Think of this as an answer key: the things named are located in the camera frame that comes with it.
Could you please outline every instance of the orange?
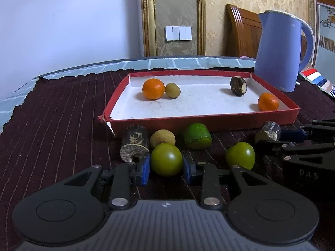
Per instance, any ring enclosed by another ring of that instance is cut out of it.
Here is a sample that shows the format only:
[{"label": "orange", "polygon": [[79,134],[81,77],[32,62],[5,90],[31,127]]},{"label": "orange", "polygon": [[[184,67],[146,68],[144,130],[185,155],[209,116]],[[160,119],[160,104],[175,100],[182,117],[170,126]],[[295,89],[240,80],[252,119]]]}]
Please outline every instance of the orange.
[{"label": "orange", "polygon": [[148,79],[144,82],[142,93],[151,100],[159,99],[163,96],[165,91],[164,83],[156,78]]},{"label": "orange", "polygon": [[279,101],[273,94],[265,92],[258,98],[258,107],[261,111],[277,110]]}]

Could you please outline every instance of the kettle handle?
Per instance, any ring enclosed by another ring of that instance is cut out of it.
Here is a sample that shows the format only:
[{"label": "kettle handle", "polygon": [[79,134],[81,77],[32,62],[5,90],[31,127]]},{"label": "kettle handle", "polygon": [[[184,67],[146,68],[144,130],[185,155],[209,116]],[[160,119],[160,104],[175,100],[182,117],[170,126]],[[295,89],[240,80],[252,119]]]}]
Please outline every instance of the kettle handle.
[{"label": "kettle handle", "polygon": [[313,55],[313,49],[314,49],[314,36],[313,36],[313,30],[312,28],[302,19],[299,19],[301,22],[301,29],[305,33],[306,41],[307,41],[307,48],[306,53],[303,58],[303,60],[299,64],[299,72],[301,72],[311,59]]}]

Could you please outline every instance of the wooden block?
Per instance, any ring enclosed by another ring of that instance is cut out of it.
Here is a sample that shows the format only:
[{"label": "wooden block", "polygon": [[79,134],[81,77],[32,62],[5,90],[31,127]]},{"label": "wooden block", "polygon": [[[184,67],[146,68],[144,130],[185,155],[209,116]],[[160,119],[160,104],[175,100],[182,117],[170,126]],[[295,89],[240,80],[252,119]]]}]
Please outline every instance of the wooden block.
[{"label": "wooden block", "polygon": [[122,138],[120,156],[125,162],[136,162],[149,152],[149,134],[146,128],[139,125],[127,127],[126,134]]}]

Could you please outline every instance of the metal screw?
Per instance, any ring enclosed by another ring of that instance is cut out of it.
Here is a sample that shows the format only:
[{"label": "metal screw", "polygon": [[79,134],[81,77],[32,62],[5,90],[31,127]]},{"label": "metal screw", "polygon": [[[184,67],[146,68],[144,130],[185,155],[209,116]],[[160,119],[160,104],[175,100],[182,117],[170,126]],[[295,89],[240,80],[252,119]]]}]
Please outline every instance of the metal screw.
[{"label": "metal screw", "polygon": [[114,206],[125,206],[128,203],[126,198],[118,197],[112,200],[112,205]]},{"label": "metal screw", "polygon": [[204,199],[204,204],[207,206],[217,206],[220,204],[220,200],[216,197],[207,197]]}]

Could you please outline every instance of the patterned wallpaper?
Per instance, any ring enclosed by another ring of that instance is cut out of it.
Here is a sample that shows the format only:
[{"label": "patterned wallpaper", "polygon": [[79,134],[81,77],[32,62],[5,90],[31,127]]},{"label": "patterned wallpaper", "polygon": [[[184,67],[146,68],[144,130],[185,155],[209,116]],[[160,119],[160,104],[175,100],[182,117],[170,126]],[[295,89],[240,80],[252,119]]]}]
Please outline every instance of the patterned wallpaper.
[{"label": "patterned wallpaper", "polygon": [[[197,54],[197,0],[155,0],[158,56]],[[166,26],[191,26],[191,41],[165,41]]]},{"label": "patterned wallpaper", "polygon": [[261,13],[276,9],[307,21],[314,28],[314,0],[206,0],[206,55],[224,55],[231,22],[226,4]]}]

